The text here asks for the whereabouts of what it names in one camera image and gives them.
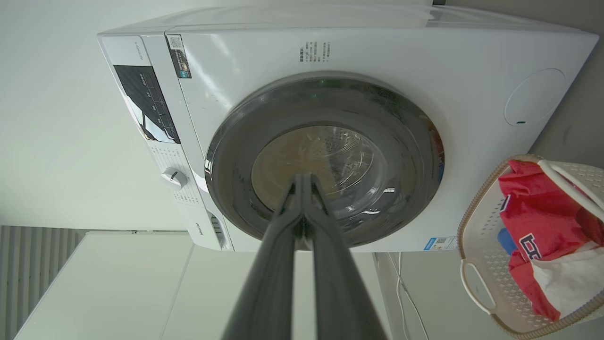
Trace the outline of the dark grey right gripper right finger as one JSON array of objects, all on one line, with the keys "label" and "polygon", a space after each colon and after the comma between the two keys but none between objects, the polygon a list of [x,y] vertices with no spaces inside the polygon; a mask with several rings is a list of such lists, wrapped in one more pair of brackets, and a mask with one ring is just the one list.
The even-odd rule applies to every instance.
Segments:
[{"label": "dark grey right gripper right finger", "polygon": [[302,175],[302,223],[314,258],[317,340],[388,340],[319,179]]}]

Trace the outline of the grey ribbed radiator panel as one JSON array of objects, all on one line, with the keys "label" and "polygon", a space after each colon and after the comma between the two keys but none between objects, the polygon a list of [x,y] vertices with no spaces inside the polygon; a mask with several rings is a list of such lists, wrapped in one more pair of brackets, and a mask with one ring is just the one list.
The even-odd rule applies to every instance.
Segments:
[{"label": "grey ribbed radiator panel", "polygon": [[0,226],[0,340],[13,340],[85,230]]}]

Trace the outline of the white front-load washing machine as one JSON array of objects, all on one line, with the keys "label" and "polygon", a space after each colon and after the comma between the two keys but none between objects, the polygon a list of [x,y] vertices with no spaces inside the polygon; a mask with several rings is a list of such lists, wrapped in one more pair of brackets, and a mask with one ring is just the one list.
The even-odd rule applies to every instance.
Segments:
[{"label": "white front-load washing machine", "polygon": [[378,253],[455,249],[479,185],[500,161],[529,152],[599,37],[479,9],[340,3],[190,9],[97,39],[159,175],[186,173],[172,195],[207,249],[261,243],[222,215],[205,180],[210,142],[244,98],[306,73],[352,73],[399,91],[438,130],[445,168],[410,224],[349,245]]}]

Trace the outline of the blue garment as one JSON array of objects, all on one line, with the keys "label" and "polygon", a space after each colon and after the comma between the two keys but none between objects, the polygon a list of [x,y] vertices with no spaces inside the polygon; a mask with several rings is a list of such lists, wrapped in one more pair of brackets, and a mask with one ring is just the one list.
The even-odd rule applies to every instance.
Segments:
[{"label": "blue garment", "polygon": [[515,250],[517,249],[515,241],[513,240],[507,228],[502,228],[498,232],[497,240],[508,255],[512,255],[513,252],[515,252]]}]

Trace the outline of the white control dial knob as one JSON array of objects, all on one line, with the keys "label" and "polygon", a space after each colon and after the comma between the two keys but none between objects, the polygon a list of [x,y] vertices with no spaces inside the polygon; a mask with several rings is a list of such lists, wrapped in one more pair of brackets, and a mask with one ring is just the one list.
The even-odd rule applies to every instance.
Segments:
[{"label": "white control dial knob", "polygon": [[186,173],[177,168],[166,168],[160,175],[163,183],[166,184],[172,191],[181,191],[188,183]]}]

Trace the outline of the round dark washing machine door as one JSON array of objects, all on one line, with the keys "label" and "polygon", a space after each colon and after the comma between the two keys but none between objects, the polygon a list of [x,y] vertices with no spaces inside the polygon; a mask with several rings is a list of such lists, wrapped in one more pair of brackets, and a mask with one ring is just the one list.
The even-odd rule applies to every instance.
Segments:
[{"label": "round dark washing machine door", "polygon": [[205,180],[222,215],[262,239],[291,178],[311,173],[349,245],[361,246],[423,213],[444,168],[438,130],[399,91],[352,73],[306,73],[229,112],[210,142]]}]

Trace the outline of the red garment with print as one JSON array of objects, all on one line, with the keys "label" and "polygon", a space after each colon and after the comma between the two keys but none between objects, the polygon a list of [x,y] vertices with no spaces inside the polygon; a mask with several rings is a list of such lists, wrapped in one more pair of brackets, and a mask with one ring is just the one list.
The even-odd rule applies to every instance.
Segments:
[{"label": "red garment with print", "polygon": [[589,241],[604,246],[604,223],[563,192],[537,164],[509,161],[509,166],[511,173],[498,179],[505,198],[500,217],[517,246],[509,260],[509,273],[533,312],[549,319],[553,308],[535,281],[530,261],[554,260]]}]

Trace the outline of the white garment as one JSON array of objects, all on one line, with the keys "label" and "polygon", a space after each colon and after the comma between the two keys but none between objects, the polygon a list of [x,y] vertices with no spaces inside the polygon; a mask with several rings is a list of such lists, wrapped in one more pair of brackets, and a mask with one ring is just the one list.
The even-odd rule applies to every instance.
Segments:
[{"label": "white garment", "polygon": [[604,290],[604,246],[589,241],[554,260],[531,260],[533,276],[553,308],[551,321],[570,315]]}]

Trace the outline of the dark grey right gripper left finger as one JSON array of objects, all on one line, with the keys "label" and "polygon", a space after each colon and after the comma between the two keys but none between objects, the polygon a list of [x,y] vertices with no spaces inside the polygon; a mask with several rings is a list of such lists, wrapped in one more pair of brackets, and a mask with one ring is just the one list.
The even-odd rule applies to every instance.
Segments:
[{"label": "dark grey right gripper left finger", "polygon": [[302,174],[296,174],[274,211],[221,340],[291,340],[302,194]]}]

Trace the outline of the white cabinet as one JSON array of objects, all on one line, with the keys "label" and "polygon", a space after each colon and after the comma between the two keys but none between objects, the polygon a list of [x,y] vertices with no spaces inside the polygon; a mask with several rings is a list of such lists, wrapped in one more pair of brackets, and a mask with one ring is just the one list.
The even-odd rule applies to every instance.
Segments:
[{"label": "white cabinet", "polygon": [[220,340],[255,253],[88,232],[15,340]]}]

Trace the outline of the white perforated laundry basket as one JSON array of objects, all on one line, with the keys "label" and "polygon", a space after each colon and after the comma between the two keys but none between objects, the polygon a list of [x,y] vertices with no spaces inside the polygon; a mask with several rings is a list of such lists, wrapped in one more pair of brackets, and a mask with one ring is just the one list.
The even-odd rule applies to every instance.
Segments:
[{"label": "white perforated laundry basket", "polygon": [[[604,170],[586,164],[546,161],[539,156],[522,154],[514,161],[538,164],[561,190],[587,211],[604,220]],[[604,289],[571,314],[556,322],[535,314],[509,273],[511,258],[498,244],[497,235],[504,228],[500,210],[505,198],[498,178],[511,173],[503,161],[490,174],[464,214],[457,241],[460,252],[460,277],[472,301],[508,336],[515,340],[535,340],[572,325],[604,318]]]}]

